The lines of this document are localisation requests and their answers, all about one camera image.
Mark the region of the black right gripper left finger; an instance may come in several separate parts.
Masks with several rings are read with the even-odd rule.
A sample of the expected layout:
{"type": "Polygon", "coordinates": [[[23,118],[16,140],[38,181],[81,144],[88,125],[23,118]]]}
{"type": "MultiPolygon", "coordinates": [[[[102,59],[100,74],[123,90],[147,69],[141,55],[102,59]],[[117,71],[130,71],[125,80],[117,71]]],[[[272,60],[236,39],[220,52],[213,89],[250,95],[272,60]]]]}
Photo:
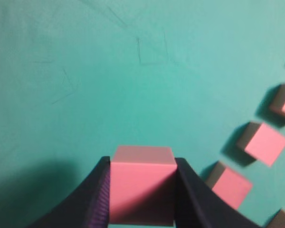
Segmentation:
{"type": "Polygon", "coordinates": [[[29,228],[106,228],[109,225],[110,157],[103,156],[79,186],[29,228]]]}

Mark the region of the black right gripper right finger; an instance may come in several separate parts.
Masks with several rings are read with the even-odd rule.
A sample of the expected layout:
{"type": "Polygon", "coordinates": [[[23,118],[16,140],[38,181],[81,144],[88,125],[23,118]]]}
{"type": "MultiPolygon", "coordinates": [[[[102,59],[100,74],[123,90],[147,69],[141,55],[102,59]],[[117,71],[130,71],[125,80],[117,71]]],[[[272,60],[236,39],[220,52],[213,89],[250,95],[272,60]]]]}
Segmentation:
{"type": "Polygon", "coordinates": [[[184,158],[176,158],[175,227],[258,228],[220,199],[184,158]]]}

